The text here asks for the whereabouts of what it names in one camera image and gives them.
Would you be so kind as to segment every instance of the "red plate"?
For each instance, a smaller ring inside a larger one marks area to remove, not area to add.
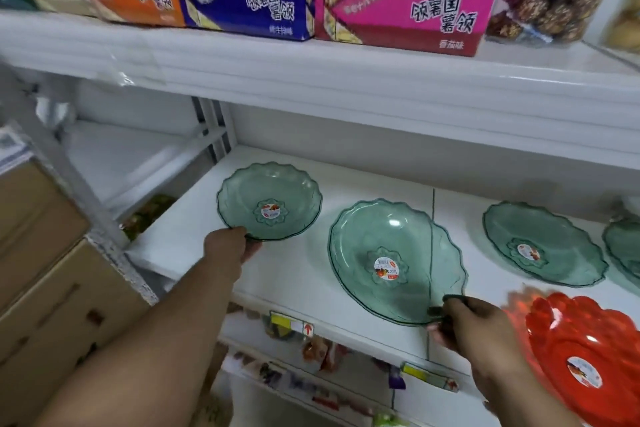
[[[640,332],[617,310],[562,293],[533,302],[534,356],[564,402],[593,427],[640,425]]]

